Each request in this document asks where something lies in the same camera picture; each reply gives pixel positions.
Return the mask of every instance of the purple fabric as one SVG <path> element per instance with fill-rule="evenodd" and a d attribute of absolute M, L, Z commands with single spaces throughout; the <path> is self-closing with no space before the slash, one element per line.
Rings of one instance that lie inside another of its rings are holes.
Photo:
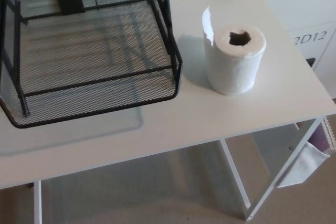
<path fill-rule="evenodd" d="M 312 136 L 308 140 L 313 146 L 315 146 L 319 151 L 324 152 L 330 148 L 328 139 L 323 130 L 322 124 L 320 124 Z"/>

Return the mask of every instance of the mesh bottom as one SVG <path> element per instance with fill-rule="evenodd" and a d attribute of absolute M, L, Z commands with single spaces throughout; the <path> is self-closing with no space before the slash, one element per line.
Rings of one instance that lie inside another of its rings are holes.
<path fill-rule="evenodd" d="M 159 67 L 170 69 L 27 97 L 28 118 L 22 115 L 16 93 L 9 92 L 16 101 L 11 111 L 14 121 L 28 126 L 173 98 L 171 60 L 157 26 L 147 1 L 22 24 L 20 81 L 25 94 Z"/>

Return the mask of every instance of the label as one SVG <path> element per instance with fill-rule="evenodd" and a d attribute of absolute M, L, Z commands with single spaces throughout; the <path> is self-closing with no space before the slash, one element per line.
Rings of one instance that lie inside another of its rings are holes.
<path fill-rule="evenodd" d="M 304 58 L 315 58 L 316 64 L 327 47 L 335 29 L 336 23 L 330 23 L 293 30 L 289 32 L 289 35 L 293 38 L 294 44 L 300 48 Z"/>

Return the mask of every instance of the beige carpet floor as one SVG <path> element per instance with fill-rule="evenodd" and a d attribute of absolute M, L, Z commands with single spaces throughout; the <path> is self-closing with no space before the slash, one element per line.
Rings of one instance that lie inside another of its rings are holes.
<path fill-rule="evenodd" d="M 330 117 L 336 132 L 336 115 Z M 267 172 L 249 135 L 230 151 L 254 198 Z M 43 181 L 44 224 L 245 222 L 216 143 Z M 33 222 L 33 189 L 0 190 L 0 224 Z M 249 223 L 336 223 L 336 154 L 301 185 L 275 189 Z"/>

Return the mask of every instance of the white cabinet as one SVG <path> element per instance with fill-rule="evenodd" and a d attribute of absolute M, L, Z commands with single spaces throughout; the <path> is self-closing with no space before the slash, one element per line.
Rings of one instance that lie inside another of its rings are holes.
<path fill-rule="evenodd" d="M 336 0 L 266 0 L 317 76 L 336 98 Z"/>
<path fill-rule="evenodd" d="M 336 36 L 330 40 L 326 51 L 315 68 L 315 73 L 329 92 L 331 98 L 336 98 Z"/>

